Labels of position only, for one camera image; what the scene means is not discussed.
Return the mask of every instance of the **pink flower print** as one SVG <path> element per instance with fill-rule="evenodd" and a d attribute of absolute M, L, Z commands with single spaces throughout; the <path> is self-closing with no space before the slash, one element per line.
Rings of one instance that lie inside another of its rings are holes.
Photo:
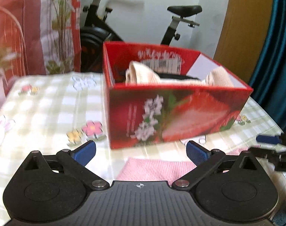
<path fill-rule="evenodd" d="M 240 116 L 240 115 L 238 115 L 238 117 L 237 117 L 236 121 L 242 121 L 242 118 L 241 118 L 241 116 Z"/>
<path fill-rule="evenodd" d="M 82 130 L 88 137 L 95 136 L 97 139 L 97 135 L 101 135 L 103 133 L 101 128 L 102 124 L 100 121 L 88 121 L 86 126 L 82 127 Z"/>
<path fill-rule="evenodd" d="M 32 89 L 32 86 L 29 84 L 29 85 L 23 86 L 21 89 L 21 92 L 28 92 L 31 89 Z"/>

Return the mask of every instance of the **flower pattern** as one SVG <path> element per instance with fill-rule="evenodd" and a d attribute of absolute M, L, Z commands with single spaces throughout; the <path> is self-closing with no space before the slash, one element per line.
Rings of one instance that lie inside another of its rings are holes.
<path fill-rule="evenodd" d="M 21 91 L 19 92 L 19 95 L 36 95 L 39 92 L 38 87 L 33 87 L 30 84 L 25 85 L 21 88 Z"/>
<path fill-rule="evenodd" d="M 154 100 L 152 98 L 147 99 L 144 105 L 145 114 L 143 115 L 143 119 L 147 117 L 151 118 L 154 115 L 160 115 L 163 101 L 164 98 L 159 95 L 157 95 Z"/>
<path fill-rule="evenodd" d="M 77 129 L 67 133 L 68 140 L 71 144 L 77 145 L 81 143 L 83 133 Z"/>
<path fill-rule="evenodd" d="M 155 99 L 149 98 L 145 101 L 145 114 L 142 115 L 143 121 L 139 124 L 137 130 L 134 131 L 135 134 L 131 135 L 131 138 L 147 141 L 149 137 L 154 135 L 156 131 L 154 126 L 159 123 L 155 116 L 161 115 L 163 101 L 164 98 L 159 95 Z"/>
<path fill-rule="evenodd" d="M 81 91 L 83 89 L 90 89 L 91 87 L 96 86 L 96 81 L 93 76 L 80 78 L 78 76 L 72 77 L 74 84 L 73 87 L 76 91 Z"/>
<path fill-rule="evenodd" d="M 241 126 L 245 125 L 245 123 L 251 123 L 251 121 L 247 118 L 246 115 L 238 115 L 236 121 Z"/>
<path fill-rule="evenodd" d="M 85 126 L 82 127 L 82 131 L 87 135 L 87 137 L 95 137 L 97 140 L 97 135 L 102 135 L 102 124 L 100 121 L 88 121 Z"/>

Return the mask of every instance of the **cardboard box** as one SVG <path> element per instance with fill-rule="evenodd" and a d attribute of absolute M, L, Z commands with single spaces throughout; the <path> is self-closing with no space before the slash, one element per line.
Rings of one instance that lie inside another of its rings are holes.
<path fill-rule="evenodd" d="M 221 66 L 199 51 L 162 45 L 106 42 L 103 45 L 106 119 L 113 149 L 170 142 L 229 129 L 252 88 L 228 71 L 234 88 L 125 85 L 130 61 L 158 72 L 205 79 Z"/>

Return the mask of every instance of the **blue curtain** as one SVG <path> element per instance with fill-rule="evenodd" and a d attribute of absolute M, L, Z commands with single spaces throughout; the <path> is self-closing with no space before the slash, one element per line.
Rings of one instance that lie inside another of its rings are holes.
<path fill-rule="evenodd" d="M 250 79 L 252 98 L 286 131 L 286 0 L 273 0 L 262 52 Z"/>

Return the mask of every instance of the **table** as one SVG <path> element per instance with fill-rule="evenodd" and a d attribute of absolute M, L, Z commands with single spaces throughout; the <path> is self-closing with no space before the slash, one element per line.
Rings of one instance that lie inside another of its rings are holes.
<path fill-rule="evenodd" d="M 259 133 L 281 132 L 251 98 L 241 115 L 241 120 L 230 130 L 206 135 L 206 143 L 202 145 L 227 153 L 255 145 L 255 136 Z M 96 73 L 21 78 L 0 109 L 0 120 L 6 127 L 0 145 L 0 226 L 9 220 L 2 202 L 3 191 L 25 157 L 32 150 L 51 155 L 61 149 L 77 148 L 86 142 L 80 135 L 81 128 L 90 125 L 91 121 L 102 124 L 103 139 L 96 142 L 96 156 L 86 167 L 109 183 L 117 177 L 129 157 L 189 161 L 184 142 L 180 141 L 111 150 L 106 138 L 102 75 Z M 276 149 L 284 150 L 284 147 L 278 145 Z M 265 160 L 260 162 L 279 190 L 280 198 L 284 198 L 286 174 L 273 172 L 273 166 Z"/>

